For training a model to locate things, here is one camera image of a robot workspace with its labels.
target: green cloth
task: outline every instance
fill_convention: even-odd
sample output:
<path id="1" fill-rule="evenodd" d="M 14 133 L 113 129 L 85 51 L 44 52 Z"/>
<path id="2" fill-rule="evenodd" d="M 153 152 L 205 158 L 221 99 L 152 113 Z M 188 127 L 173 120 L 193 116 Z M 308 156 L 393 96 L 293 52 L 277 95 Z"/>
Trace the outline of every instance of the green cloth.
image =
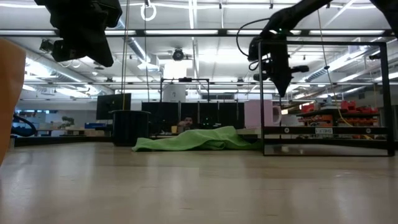
<path id="1" fill-rule="evenodd" d="M 189 149 L 258 149 L 257 144 L 250 144 L 241 139 L 232 126 L 214 130 L 189 130 L 174 138 L 151 140 L 139 138 L 133 151 L 154 149 L 165 151 L 184 151 Z"/>

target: black trash can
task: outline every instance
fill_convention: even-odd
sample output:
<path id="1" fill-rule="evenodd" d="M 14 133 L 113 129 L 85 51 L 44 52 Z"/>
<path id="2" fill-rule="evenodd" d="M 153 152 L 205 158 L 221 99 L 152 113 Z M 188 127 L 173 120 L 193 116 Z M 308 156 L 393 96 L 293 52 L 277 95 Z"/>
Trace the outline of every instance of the black trash can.
<path id="1" fill-rule="evenodd" d="M 146 111 L 117 110 L 113 113 L 113 144 L 135 146 L 137 138 L 149 137 L 149 115 Z"/>

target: label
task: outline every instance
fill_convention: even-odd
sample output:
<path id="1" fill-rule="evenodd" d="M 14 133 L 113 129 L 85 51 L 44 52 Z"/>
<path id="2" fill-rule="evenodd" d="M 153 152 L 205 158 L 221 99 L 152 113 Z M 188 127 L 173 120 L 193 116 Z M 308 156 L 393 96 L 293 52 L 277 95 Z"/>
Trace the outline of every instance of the label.
<path id="1" fill-rule="evenodd" d="M 333 128 L 315 128 L 315 134 L 333 134 Z"/>

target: wooden floor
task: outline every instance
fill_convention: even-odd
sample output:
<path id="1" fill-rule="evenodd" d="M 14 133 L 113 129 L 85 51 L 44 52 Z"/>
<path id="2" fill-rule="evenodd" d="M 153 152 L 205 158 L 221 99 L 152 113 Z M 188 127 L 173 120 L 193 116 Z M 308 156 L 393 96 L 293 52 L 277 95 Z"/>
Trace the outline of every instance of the wooden floor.
<path id="1" fill-rule="evenodd" d="M 22 147 L 0 168 L 0 223 L 396 224 L 396 162 Z"/>

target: pink box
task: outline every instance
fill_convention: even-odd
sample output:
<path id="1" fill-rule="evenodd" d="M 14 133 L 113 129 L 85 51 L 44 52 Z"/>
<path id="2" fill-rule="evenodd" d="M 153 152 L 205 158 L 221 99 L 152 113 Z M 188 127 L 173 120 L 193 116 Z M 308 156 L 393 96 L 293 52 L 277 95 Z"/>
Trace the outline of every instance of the pink box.
<path id="1" fill-rule="evenodd" d="M 246 128 L 261 127 L 260 104 L 260 100 L 249 100 L 244 103 L 244 125 Z M 277 126 L 281 119 L 280 106 L 274 106 L 272 100 L 264 100 L 264 126 Z"/>

